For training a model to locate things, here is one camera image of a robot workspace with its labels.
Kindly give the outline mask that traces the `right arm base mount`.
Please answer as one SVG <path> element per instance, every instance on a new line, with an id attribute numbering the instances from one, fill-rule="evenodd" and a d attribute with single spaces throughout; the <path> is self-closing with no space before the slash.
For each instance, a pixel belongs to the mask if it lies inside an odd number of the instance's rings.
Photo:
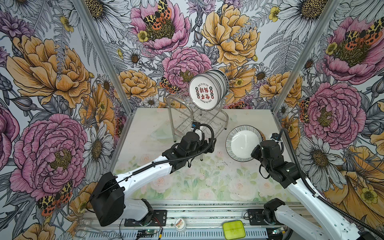
<path id="1" fill-rule="evenodd" d="M 266 210 L 249 209 L 247 210 L 246 217 L 251 226 L 264 226 L 270 223 L 270 216 Z"/>

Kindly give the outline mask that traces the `right aluminium corner post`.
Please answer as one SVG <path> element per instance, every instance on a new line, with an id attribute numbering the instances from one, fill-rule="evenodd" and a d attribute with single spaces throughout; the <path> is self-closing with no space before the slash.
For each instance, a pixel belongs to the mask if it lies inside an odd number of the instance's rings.
<path id="1" fill-rule="evenodd" d="M 318 42 L 319 38 L 323 34 L 325 28 L 329 25 L 329 22 L 331 21 L 331 18 L 333 17 L 334 13 L 336 12 L 338 5 L 341 1 L 328 1 L 323 13 L 320 15 L 319 21 L 316 23 L 314 31 L 309 34 L 308 41 L 306 42 L 303 50 L 301 51 L 299 58 L 297 62 L 295 63 L 287 81 L 284 87 L 282 88 L 282 91 L 280 92 L 279 96 L 277 97 L 271 111 L 273 114 L 276 114 L 279 110 L 282 103 L 285 101 L 286 97 L 290 93 L 291 88 L 293 87 L 294 83 L 296 82 L 302 67 L 306 63 L 306 60 L 310 56 L 310 51 L 315 47 L 316 43 Z"/>

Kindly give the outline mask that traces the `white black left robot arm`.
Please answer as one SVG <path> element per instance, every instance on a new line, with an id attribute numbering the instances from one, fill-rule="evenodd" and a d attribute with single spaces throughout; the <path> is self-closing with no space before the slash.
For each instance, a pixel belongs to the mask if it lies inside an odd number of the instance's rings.
<path id="1" fill-rule="evenodd" d="M 118 219 L 149 224 L 154 218 L 152 206 L 145 199 L 132 199 L 132 194 L 155 180 L 190 166 L 195 157 L 212 153 L 215 143 L 214 137 L 205 140 L 203 133 L 188 132 L 180 143 L 172 145 L 150 163 L 124 174 L 104 174 L 89 200 L 100 226 L 109 226 Z"/>

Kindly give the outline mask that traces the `left aluminium corner post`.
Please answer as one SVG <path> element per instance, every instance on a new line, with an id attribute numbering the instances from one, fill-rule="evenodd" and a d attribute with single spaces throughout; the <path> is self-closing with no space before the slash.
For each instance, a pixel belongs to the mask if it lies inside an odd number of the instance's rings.
<path id="1" fill-rule="evenodd" d="M 94 47 L 97 50 L 109 77 L 111 78 L 111 81 L 118 93 L 118 96 L 122 102 L 122 105 L 124 106 L 126 113 L 129 117 L 131 117 L 133 115 L 133 108 L 126 96 L 122 84 L 118 79 L 118 74 L 104 46 L 103 39 L 101 38 L 98 32 L 98 28 L 92 20 L 92 16 L 87 8 L 86 3 L 84 1 L 74 1 L 74 6 L 75 9 L 78 11 L 78 14 L 80 15 L 80 19 L 84 27 L 86 28 L 87 33 L 90 39 L 92 40 Z"/>

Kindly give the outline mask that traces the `green circuit board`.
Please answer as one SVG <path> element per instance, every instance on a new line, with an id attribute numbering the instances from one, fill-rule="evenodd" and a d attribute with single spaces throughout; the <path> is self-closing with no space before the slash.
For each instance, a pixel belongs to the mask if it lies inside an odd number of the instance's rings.
<path id="1" fill-rule="evenodd" d="M 162 230 L 139 230 L 136 235 L 136 240 L 140 238 L 154 238 L 161 237 L 163 231 Z"/>

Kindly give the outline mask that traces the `black striped rim plate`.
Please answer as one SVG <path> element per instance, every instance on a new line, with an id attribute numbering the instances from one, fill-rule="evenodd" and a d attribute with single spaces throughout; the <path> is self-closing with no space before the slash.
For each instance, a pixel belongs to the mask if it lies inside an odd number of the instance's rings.
<path id="1" fill-rule="evenodd" d="M 241 125 L 228 134 L 226 151 L 230 158 L 237 162 L 249 162 L 253 160 L 251 154 L 254 148 L 265 139 L 265 135 L 257 128 Z"/>

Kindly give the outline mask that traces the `aluminium corner post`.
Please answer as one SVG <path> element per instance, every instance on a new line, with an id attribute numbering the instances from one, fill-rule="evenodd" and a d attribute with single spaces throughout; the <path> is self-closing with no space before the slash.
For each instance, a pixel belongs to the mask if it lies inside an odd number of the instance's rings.
<path id="1" fill-rule="evenodd" d="M 78 11 L 78 14 L 80 15 L 80 19 L 84 27 L 86 28 L 87 33 L 90 39 L 92 40 L 94 47 L 97 50 L 109 77 L 111 78 L 111 81 L 118 93 L 118 96 L 122 102 L 122 105 L 124 106 L 126 113 L 129 117 L 131 117 L 133 115 L 133 108 L 126 96 L 122 84 L 118 79 L 118 74 L 104 46 L 103 39 L 101 38 L 98 32 L 98 28 L 92 20 L 92 16 L 87 8 L 86 3 L 84 1 L 74 1 L 74 6 L 75 9 Z"/>
<path id="2" fill-rule="evenodd" d="M 331 18 L 333 17 L 334 13 L 336 12 L 338 5 L 341 1 L 328 1 L 323 13 L 320 15 L 319 21 L 316 23 L 314 31 L 309 34 L 308 41 L 306 42 L 303 50 L 301 51 L 299 58 L 297 62 L 295 63 L 287 81 L 284 87 L 282 88 L 282 91 L 280 92 L 279 96 L 277 97 L 271 111 L 273 114 L 276 114 L 279 110 L 282 103 L 285 101 L 286 97 L 290 93 L 291 88 L 293 87 L 294 83 L 296 82 L 302 67 L 306 63 L 306 60 L 310 56 L 310 51 L 315 47 L 316 43 L 318 42 L 319 38 L 323 34 L 325 28 L 329 25 L 329 22 L 331 21 Z"/>

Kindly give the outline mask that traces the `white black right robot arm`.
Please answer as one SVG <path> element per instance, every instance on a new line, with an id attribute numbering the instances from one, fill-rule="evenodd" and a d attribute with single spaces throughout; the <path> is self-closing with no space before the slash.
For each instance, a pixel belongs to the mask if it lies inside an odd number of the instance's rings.
<path id="1" fill-rule="evenodd" d="M 284 160 L 275 140 L 261 141 L 252 151 L 269 177 L 288 190 L 306 208 L 316 223 L 295 213 L 285 202 L 275 198 L 264 205 L 264 221 L 280 223 L 306 240 L 374 240 L 384 235 L 328 202 L 304 176 L 298 159 Z"/>

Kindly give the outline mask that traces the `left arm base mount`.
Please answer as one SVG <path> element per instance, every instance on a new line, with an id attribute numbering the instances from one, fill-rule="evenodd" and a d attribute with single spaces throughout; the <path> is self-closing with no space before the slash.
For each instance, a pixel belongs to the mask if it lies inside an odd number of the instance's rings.
<path id="1" fill-rule="evenodd" d="M 142 220 L 125 219 L 125 227 L 164 227 L 167 222 L 167 210 L 153 210 Z"/>

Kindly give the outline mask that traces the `round tape roll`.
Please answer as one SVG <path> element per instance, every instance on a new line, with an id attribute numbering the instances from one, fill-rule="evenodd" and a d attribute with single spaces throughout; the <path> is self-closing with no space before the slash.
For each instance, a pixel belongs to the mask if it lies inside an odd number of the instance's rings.
<path id="1" fill-rule="evenodd" d="M 175 229 L 179 232 L 183 232 L 187 229 L 186 221 L 182 218 L 175 220 Z"/>

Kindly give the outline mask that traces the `red floral pattern plate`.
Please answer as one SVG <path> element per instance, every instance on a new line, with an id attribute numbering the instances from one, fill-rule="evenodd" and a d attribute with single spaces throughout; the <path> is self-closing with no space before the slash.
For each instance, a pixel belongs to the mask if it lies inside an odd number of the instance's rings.
<path id="1" fill-rule="evenodd" d="M 195 106 L 204 111 L 213 110 L 222 100 L 218 81 L 207 74 L 195 76 L 189 83 L 188 91 Z"/>

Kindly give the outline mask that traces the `green square box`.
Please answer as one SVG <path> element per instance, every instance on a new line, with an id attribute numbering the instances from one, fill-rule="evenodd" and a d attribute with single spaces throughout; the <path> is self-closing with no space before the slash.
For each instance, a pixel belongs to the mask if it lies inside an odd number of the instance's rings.
<path id="1" fill-rule="evenodd" d="M 237 240 L 246 237 L 244 224 L 240 220 L 223 223 L 223 231 L 226 240 Z"/>

